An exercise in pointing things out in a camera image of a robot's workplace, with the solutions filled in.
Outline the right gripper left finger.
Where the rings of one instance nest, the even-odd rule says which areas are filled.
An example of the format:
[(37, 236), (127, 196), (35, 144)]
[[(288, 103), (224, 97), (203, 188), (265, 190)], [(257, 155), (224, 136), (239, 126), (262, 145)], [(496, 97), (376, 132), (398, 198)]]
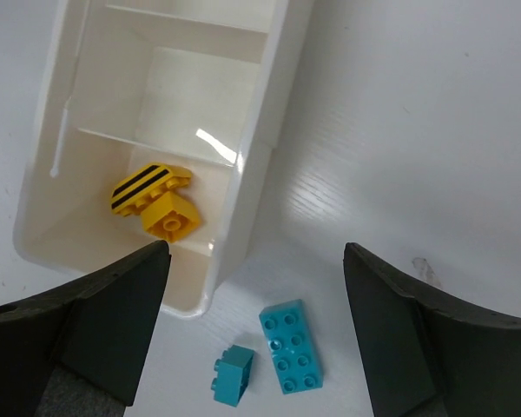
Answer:
[(156, 241), (0, 306), (0, 416), (122, 416), (134, 404), (168, 280)]

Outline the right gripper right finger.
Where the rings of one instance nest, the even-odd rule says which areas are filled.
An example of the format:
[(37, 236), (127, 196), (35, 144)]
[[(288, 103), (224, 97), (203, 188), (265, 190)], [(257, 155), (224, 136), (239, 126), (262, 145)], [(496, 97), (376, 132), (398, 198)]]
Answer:
[(347, 297), (376, 416), (521, 416), (521, 318), (411, 277), (357, 243)]

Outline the long teal lego brick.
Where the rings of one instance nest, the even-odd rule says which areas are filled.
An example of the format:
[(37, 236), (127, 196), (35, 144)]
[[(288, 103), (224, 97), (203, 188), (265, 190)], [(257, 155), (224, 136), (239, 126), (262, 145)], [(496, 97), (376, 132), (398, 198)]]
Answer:
[(283, 394), (323, 387), (323, 370), (303, 300), (264, 308), (260, 324)]

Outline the yellow square lego brick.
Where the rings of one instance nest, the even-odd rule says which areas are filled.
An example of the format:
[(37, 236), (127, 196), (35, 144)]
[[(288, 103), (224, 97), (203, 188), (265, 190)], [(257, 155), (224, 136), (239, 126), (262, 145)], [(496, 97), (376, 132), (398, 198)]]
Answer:
[(178, 242), (201, 226), (197, 207), (172, 191), (148, 205), (140, 217), (147, 233), (167, 242)]

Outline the orange lego brick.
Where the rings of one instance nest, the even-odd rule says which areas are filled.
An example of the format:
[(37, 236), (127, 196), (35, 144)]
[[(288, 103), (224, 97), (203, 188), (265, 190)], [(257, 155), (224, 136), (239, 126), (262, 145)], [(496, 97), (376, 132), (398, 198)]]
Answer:
[(118, 182), (111, 193), (114, 215), (139, 215), (170, 190), (187, 187), (193, 178), (190, 169), (152, 162)]

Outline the small teal lego brick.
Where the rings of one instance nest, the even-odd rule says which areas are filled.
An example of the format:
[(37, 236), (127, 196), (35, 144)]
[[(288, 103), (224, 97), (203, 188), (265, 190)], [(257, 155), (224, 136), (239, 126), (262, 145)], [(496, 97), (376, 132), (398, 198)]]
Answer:
[(214, 400), (231, 407), (237, 407), (245, 393), (251, 374), (254, 350), (233, 345), (223, 351), (214, 363), (216, 376), (211, 390)]

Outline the white divided container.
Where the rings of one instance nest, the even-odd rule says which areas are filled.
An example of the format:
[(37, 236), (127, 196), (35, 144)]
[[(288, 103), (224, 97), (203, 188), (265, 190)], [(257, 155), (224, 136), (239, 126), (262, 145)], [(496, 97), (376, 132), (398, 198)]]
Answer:
[(181, 166), (201, 226), (170, 246), (162, 310), (190, 320), (247, 255), (310, 1), (62, 1), (13, 231), (26, 261), (84, 275), (159, 239), (114, 186)]

